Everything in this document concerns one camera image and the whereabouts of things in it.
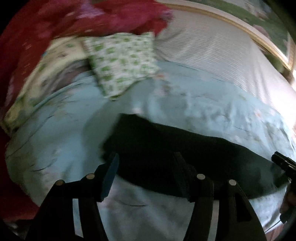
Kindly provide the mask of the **person's right hand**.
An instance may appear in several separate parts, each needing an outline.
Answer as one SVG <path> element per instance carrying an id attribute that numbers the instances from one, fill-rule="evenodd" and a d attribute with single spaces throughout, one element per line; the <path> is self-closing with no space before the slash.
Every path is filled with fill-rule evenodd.
<path id="1" fill-rule="evenodd" d="M 295 209 L 295 183 L 290 183 L 280 206 L 280 220 L 288 221 Z"/>

